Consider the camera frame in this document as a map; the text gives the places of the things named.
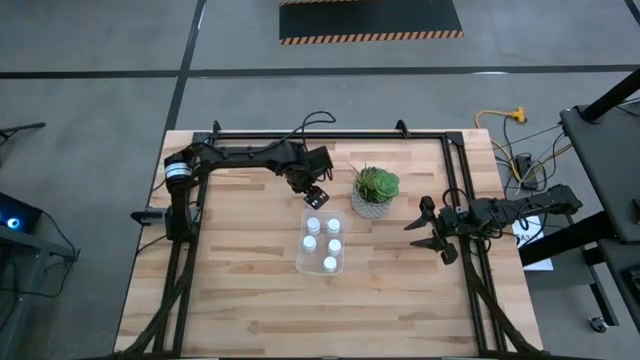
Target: concrete floor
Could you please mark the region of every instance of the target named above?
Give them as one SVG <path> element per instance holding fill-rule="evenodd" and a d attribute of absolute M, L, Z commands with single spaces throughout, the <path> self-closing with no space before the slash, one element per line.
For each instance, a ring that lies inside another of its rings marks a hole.
<path fill-rule="evenodd" d="M 193 69 L 357 66 L 607 65 L 640 63 L 640 26 L 622 0 L 456 0 L 460 41 L 277 45 L 277 1 L 209 0 Z M 0 72 L 177 70 L 195 0 L 0 2 Z M 313 110 L 335 128 L 469 128 L 483 109 L 524 106 L 512 140 L 555 125 L 561 109 L 588 103 L 625 73 L 189 79 L 177 129 L 288 129 Z M 46 209 L 82 248 L 65 290 L 39 299 L 21 359 L 70 359 L 111 351 L 138 241 L 129 219 L 144 206 L 175 79 L 0 80 L 0 126 L 46 121 L 2 148 L 0 190 Z M 502 119 L 482 124 L 502 142 Z M 519 143 L 534 155 L 559 130 Z M 575 153 L 550 182 L 570 185 L 600 210 Z M 600 269 L 621 326 L 605 334 L 588 287 L 531 296 L 545 349 L 559 355 L 633 358 L 638 333 Z M 60 274 L 51 275 L 55 283 Z"/>

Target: butcher block tabletop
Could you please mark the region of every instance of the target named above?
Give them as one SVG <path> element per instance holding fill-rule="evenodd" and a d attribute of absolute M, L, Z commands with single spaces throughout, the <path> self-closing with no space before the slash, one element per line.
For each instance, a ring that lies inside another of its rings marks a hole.
<path fill-rule="evenodd" d="M 488 132 L 461 131 L 476 197 L 502 198 Z M 187 146 L 193 133 L 168 132 L 161 159 Z M 436 209 L 444 206 L 441 195 L 448 185 L 440 141 L 340 139 L 308 143 L 310 148 L 327 146 L 333 160 L 333 181 L 320 184 L 331 199 L 321 210 L 340 210 L 347 216 L 342 273 L 314 276 L 296 270 L 305 204 L 285 179 L 266 169 L 216 170 L 209 178 L 202 214 L 182 355 L 477 355 L 462 261 L 444 265 L 435 252 L 409 246 L 413 240 L 429 237 L 429 227 L 403 231 L 420 215 L 422 196 L 432 196 Z M 452 151 L 461 183 L 455 147 Z M 351 208 L 351 166 L 359 169 L 365 164 L 400 177 L 400 195 L 388 215 L 379 220 L 360 218 Z M 162 182 L 163 171 L 160 161 L 155 185 Z M 169 194 L 162 186 L 152 194 L 149 205 L 169 204 Z M 145 227 L 139 246 L 164 231 L 163 225 Z M 450 240 L 458 248 L 457 239 Z M 170 241 L 163 239 L 137 256 L 115 350 L 130 345 L 157 310 L 170 249 Z M 493 240 L 489 260 L 498 302 L 525 338 L 541 347 L 514 239 L 505 235 Z M 492 344 L 490 319 L 483 309 L 487 339 Z M 169 319 L 168 348 L 176 312 L 177 306 Z"/>

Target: white bottle cap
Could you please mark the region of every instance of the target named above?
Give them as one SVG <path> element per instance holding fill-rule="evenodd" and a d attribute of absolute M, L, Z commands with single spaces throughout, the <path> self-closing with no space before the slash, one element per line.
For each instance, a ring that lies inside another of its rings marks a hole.
<path fill-rule="evenodd" d="M 316 250 L 316 238 L 311 235 L 307 235 L 302 239 L 302 247 L 306 252 L 314 252 Z"/>
<path fill-rule="evenodd" d="M 334 272 L 338 267 L 338 262 L 333 256 L 327 256 L 322 263 L 322 267 L 324 267 L 324 271 L 326 272 Z"/>
<path fill-rule="evenodd" d="M 340 240 L 333 239 L 329 241 L 329 254 L 331 256 L 338 256 L 340 255 L 341 251 L 342 251 L 342 243 L 340 243 Z"/>
<path fill-rule="evenodd" d="M 331 219 L 327 222 L 327 231 L 330 234 L 337 234 L 340 232 L 340 221 L 338 219 Z"/>
<path fill-rule="evenodd" d="M 309 218 L 307 220 L 307 231 L 311 235 L 318 235 L 320 233 L 320 220 L 317 218 Z"/>

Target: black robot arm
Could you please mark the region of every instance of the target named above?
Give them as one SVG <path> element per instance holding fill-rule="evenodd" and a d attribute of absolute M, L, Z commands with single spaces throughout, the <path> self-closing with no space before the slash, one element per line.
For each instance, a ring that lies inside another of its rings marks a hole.
<path fill-rule="evenodd" d="M 449 236 L 468 236 L 472 240 L 494 237 L 496 232 L 517 220 L 540 214 L 575 214 L 582 203 L 566 185 L 556 185 L 547 192 L 519 200 L 481 198 L 471 200 L 467 211 L 450 206 L 440 209 L 436 216 L 435 204 L 430 196 L 420 201 L 420 218 L 405 227 L 412 230 L 431 224 L 431 238 L 414 241 L 413 246 L 425 247 L 436 252 L 445 264 L 453 263 L 457 257 L 453 244 L 447 242 Z"/>
<path fill-rule="evenodd" d="M 169 240 L 185 241 L 191 235 L 189 192 L 197 179 L 216 169 L 267 168 L 284 176 L 295 193 L 306 194 L 304 200 L 319 209 L 329 200 L 320 187 L 319 178 L 331 178 L 333 164 L 325 146 L 308 150 L 304 143 L 275 141 L 262 147 L 217 147 L 213 139 L 194 142 L 164 159 L 166 186 L 171 194 L 165 224 Z"/>

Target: caster wheel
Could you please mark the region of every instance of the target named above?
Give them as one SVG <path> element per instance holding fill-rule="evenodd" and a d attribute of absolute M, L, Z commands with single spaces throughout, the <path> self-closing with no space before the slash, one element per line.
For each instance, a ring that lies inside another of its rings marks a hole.
<path fill-rule="evenodd" d="M 595 332 L 604 333 L 609 327 L 602 316 L 589 319 L 589 325 Z"/>

